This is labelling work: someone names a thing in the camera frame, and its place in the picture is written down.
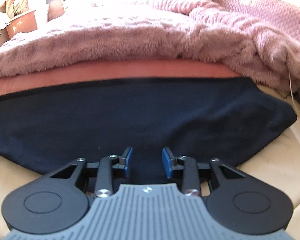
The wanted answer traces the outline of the dark navy pants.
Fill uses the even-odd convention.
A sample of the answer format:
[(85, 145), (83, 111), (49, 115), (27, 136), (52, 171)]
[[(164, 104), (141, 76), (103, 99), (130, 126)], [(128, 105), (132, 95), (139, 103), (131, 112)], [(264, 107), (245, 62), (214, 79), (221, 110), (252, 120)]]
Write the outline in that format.
[(237, 166), (296, 122), (246, 77), (122, 79), (0, 96), (0, 155), (39, 174), (134, 149), (134, 184), (164, 183), (161, 152)]

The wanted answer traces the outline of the salmon pink bed sheet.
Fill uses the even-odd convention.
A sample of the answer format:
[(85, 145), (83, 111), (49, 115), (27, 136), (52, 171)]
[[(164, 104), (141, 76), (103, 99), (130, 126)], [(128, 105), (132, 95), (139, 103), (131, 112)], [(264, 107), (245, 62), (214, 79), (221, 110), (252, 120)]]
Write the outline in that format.
[(232, 78), (240, 74), (221, 63), (193, 60), (86, 61), (42, 72), (0, 78), (0, 96), (29, 89), (127, 78)]

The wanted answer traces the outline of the brown round basin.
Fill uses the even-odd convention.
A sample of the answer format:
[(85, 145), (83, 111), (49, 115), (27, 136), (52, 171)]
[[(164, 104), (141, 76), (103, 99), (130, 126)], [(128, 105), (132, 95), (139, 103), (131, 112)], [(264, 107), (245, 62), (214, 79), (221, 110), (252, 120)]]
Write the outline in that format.
[(10, 19), (6, 27), (10, 39), (17, 33), (29, 33), (37, 29), (34, 12), (35, 10), (28, 10)]

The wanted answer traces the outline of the pink quilted headboard cushion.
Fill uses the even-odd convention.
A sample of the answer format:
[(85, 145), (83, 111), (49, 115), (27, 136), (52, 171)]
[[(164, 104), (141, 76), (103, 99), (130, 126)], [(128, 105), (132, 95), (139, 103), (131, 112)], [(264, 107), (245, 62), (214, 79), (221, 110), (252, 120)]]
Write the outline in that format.
[(300, 7), (282, 0), (213, 0), (229, 11), (258, 18), (300, 42)]

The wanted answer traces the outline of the pink fluffy blanket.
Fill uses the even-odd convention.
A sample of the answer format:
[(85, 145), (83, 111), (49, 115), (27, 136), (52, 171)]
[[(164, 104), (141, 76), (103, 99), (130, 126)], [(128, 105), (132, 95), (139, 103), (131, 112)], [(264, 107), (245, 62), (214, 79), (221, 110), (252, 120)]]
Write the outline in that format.
[(90, 60), (218, 62), (271, 88), (300, 86), (300, 42), (210, 0), (109, 0), (0, 47), (0, 78)]

